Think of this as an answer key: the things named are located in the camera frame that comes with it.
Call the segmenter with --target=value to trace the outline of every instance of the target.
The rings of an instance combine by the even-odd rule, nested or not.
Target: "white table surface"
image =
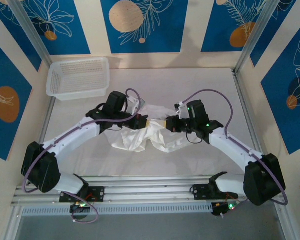
[[[229,132],[248,146],[253,146],[232,72],[229,68],[200,69],[119,69],[110,71],[110,87],[104,97],[79,100],[56,100],[45,140],[50,140],[78,123],[112,91],[137,90],[147,104],[174,109],[201,89],[214,89],[225,94],[234,109]],[[201,99],[211,120],[226,125],[230,108],[218,94],[204,92]],[[63,172],[80,176],[182,176],[214,175],[222,171],[243,174],[225,154],[205,142],[172,153],[157,150],[150,142],[146,151],[129,152],[113,148],[106,136],[91,139],[73,151],[59,164]]]

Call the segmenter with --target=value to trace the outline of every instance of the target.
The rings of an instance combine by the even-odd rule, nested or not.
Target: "translucent white basket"
[[[46,94],[61,101],[102,97],[110,84],[105,57],[54,62],[50,66]]]

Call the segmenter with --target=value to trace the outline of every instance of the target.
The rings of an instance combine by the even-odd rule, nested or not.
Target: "white cloth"
[[[172,133],[164,127],[166,118],[176,115],[175,111],[163,106],[146,105],[139,113],[149,115],[146,128],[131,130],[124,127],[121,131],[104,132],[112,147],[139,153],[146,150],[150,140],[156,149],[171,153],[191,145],[185,133]],[[194,133],[188,134],[188,138],[191,142],[200,141]]]

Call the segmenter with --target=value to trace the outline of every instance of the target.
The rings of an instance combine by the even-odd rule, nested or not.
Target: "crumpled white fabric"
[[[121,131],[104,132],[112,147],[139,153],[146,150],[150,140],[156,149],[171,153],[191,145],[185,133],[172,133],[164,127],[166,118],[176,115],[175,111],[163,106],[145,105],[139,113],[149,115],[146,128],[131,130],[124,127]],[[191,142],[200,141],[194,133],[188,134],[188,138]]]

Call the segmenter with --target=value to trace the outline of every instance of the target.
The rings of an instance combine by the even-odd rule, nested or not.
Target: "plastic basket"
[[[61,101],[102,97],[110,84],[105,57],[54,62],[50,66],[46,94]]]

